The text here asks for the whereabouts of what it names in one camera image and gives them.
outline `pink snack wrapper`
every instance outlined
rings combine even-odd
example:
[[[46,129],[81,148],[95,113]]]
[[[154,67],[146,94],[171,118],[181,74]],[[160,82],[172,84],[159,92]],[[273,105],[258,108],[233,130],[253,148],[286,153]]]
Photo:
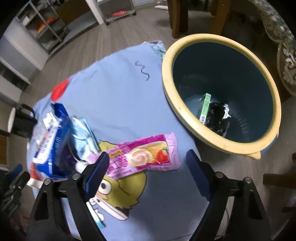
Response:
[[[106,152],[110,157],[106,175],[113,179],[143,170],[168,171],[180,167],[174,133],[120,143]],[[91,153],[86,161],[95,163],[100,154]]]

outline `strawberry image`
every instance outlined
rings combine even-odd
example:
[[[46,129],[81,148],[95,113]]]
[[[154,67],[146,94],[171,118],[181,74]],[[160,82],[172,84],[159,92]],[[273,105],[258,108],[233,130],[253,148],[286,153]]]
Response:
[[[168,161],[168,148],[164,147],[156,154],[156,161],[159,163],[165,163]]]

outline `red print on cloth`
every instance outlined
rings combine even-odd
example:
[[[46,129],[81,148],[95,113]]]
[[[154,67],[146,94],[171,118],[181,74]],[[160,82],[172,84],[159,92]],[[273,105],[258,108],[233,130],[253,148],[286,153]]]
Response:
[[[54,89],[52,90],[52,96],[51,100],[56,102],[65,92],[67,85],[69,83],[69,79],[64,80],[62,83],[58,84]]]

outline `orange object on shelf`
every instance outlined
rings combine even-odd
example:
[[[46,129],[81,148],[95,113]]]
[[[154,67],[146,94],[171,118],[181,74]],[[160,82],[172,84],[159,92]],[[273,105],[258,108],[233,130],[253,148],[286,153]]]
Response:
[[[51,23],[55,21],[57,18],[51,17],[46,20],[47,23]],[[37,29],[37,33],[39,33],[45,27],[45,23],[40,24],[39,28]]]
[[[112,17],[127,14],[127,11],[118,11],[111,14]]]

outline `screw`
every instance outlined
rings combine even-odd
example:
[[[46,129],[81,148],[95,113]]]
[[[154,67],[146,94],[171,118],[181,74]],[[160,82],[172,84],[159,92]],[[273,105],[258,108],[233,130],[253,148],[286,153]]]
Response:
[[[251,179],[250,177],[246,177],[244,180],[245,180],[247,183],[252,183],[252,179]]]
[[[44,184],[48,185],[48,184],[50,184],[50,182],[51,182],[51,180],[50,180],[50,178],[48,178],[48,179],[45,179]]]
[[[216,177],[218,177],[218,178],[222,178],[222,177],[224,177],[224,174],[223,174],[222,172],[216,172],[215,175],[216,175]]]
[[[74,180],[77,180],[78,178],[80,178],[80,174],[79,174],[79,173],[76,173],[76,174],[74,174],[74,175],[72,176],[72,178],[73,178]]]

